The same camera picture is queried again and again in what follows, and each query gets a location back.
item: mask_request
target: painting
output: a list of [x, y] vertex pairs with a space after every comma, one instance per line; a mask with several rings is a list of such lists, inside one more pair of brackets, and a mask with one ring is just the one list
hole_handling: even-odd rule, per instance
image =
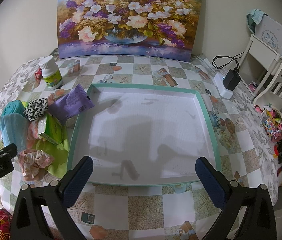
[[58, 0], [60, 58], [128, 54], [189, 61], [202, 0]]

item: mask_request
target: green packaging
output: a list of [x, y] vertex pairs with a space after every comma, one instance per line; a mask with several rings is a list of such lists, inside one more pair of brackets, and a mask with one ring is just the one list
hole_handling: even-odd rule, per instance
[[38, 134], [54, 145], [62, 142], [62, 126], [59, 121], [49, 113], [39, 118]]

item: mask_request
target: wall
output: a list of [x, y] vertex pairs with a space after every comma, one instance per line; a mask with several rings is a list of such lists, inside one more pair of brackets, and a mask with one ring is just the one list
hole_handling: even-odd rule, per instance
[[[0, 5], [0, 89], [25, 61], [57, 47], [57, 0], [4, 0]], [[246, 12], [259, 8], [282, 24], [282, 0], [203, 0], [193, 52], [243, 52], [250, 32]]]

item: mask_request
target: barcode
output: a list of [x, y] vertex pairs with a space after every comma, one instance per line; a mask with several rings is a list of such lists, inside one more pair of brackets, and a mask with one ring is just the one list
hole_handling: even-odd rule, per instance
[[82, 112], [82, 111], [84, 111], [86, 109], [86, 106], [81, 106], [80, 108], [79, 108], [79, 112]]

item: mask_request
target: purple packet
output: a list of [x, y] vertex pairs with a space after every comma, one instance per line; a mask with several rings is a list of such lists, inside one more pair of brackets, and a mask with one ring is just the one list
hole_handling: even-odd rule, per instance
[[48, 111], [51, 115], [59, 119], [62, 125], [64, 125], [67, 119], [78, 115], [93, 106], [94, 104], [86, 96], [85, 91], [79, 84], [73, 88], [70, 93], [49, 105]]

